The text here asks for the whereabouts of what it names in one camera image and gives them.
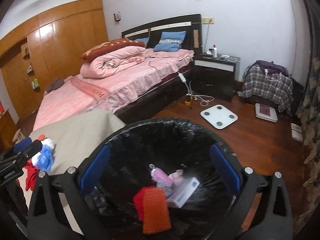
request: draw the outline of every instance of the white bottle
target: white bottle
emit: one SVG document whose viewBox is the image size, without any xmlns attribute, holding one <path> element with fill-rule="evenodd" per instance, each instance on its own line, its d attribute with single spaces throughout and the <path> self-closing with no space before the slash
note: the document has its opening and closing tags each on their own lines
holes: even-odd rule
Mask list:
<svg viewBox="0 0 320 240">
<path fill-rule="evenodd" d="M 212 57 L 217 58 L 218 53 L 217 53 L 217 48 L 216 45 L 213 45 L 213 49 L 212 49 Z"/>
</svg>

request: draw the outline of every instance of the dark wooden headboard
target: dark wooden headboard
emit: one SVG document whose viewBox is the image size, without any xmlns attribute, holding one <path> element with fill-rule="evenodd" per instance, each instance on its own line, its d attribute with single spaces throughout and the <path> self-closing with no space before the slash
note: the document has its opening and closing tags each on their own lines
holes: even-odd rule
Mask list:
<svg viewBox="0 0 320 240">
<path fill-rule="evenodd" d="M 162 32 L 182 31 L 187 31 L 182 48 L 193 50 L 195 54 L 202 53 L 201 14 L 177 16 L 140 25 L 122 32 L 122 37 L 135 40 L 150 35 L 148 48 L 154 48 Z"/>
</svg>

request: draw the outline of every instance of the plaid cloth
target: plaid cloth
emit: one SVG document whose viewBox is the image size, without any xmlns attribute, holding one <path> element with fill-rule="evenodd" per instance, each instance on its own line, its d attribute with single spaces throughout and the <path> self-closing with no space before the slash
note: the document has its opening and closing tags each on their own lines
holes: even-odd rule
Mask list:
<svg viewBox="0 0 320 240">
<path fill-rule="evenodd" d="M 268 74 L 268 78 L 266 78 L 266 74 L 262 72 L 259 65 L 254 65 L 251 68 L 250 66 L 247 67 L 242 79 L 244 81 L 242 87 L 244 98 L 252 95 L 267 98 L 278 105 L 279 112 L 286 110 L 288 114 L 290 113 L 293 101 L 293 88 L 290 76 L 285 77 L 284 75 L 274 73 Z"/>
</svg>

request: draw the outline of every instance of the wall outlet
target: wall outlet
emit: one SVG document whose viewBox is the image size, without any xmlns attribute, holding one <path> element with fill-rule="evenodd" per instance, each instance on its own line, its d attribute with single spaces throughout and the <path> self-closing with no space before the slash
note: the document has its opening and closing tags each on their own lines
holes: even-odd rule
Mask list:
<svg viewBox="0 0 320 240">
<path fill-rule="evenodd" d="M 202 24 L 214 24 L 214 18 L 211 18 L 211 17 L 206 17 L 206 18 L 201 18 L 201 23 Z"/>
</svg>

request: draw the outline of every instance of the trash bag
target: trash bag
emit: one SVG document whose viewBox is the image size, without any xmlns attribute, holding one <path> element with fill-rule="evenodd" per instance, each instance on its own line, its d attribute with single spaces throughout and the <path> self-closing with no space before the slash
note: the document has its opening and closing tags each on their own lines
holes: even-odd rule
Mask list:
<svg viewBox="0 0 320 240">
<path fill-rule="evenodd" d="M 229 194 L 209 156 L 219 136 L 188 120 L 152 119 L 111 134 L 111 157 L 99 184 L 86 201 L 114 239 L 206 239 L 231 207 Z M 169 208 L 172 228 L 142 234 L 133 196 L 151 180 L 149 164 L 170 174 L 183 169 L 200 185 L 182 208 Z"/>
</svg>

